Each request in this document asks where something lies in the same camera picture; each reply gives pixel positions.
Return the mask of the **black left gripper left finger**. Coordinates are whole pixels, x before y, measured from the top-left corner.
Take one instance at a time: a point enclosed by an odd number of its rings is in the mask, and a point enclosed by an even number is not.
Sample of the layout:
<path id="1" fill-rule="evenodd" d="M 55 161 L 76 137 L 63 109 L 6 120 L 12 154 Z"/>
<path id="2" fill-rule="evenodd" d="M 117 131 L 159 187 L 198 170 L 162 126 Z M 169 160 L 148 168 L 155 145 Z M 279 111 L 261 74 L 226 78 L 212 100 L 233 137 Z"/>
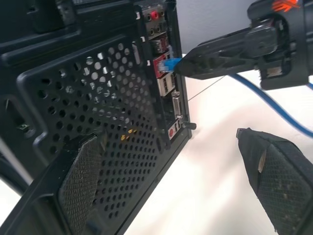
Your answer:
<path id="1" fill-rule="evenodd" d="M 80 235 L 85 229 L 106 144 L 104 130 L 74 138 L 63 148 L 70 166 L 59 189 L 58 201 L 73 235 Z"/>

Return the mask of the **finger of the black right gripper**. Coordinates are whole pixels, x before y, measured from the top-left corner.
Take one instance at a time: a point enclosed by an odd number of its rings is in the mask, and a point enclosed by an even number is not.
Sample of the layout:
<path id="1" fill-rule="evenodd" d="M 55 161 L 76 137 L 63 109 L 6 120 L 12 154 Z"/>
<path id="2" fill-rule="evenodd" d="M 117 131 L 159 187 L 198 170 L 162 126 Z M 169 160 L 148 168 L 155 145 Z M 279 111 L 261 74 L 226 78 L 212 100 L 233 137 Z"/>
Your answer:
<path id="1" fill-rule="evenodd" d="M 174 72 L 181 76 L 206 80 L 252 70 L 258 60 L 258 57 L 248 56 L 242 47 L 196 47 L 176 64 Z"/>
<path id="2" fill-rule="evenodd" d="M 221 37 L 200 43 L 181 60 L 183 64 L 223 64 L 239 61 L 251 64 L 245 52 L 245 37 L 251 28 L 244 28 Z"/>

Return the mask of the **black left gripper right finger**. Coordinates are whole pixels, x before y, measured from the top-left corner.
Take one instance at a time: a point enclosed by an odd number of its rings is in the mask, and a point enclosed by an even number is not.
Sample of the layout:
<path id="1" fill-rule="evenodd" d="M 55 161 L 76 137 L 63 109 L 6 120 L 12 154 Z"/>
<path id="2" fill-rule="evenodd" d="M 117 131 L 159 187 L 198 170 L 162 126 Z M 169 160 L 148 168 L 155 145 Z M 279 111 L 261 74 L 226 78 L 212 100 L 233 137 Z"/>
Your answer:
<path id="1" fill-rule="evenodd" d="M 291 141 L 250 128 L 236 137 L 250 186 L 280 235 L 313 233 L 313 164 Z"/>

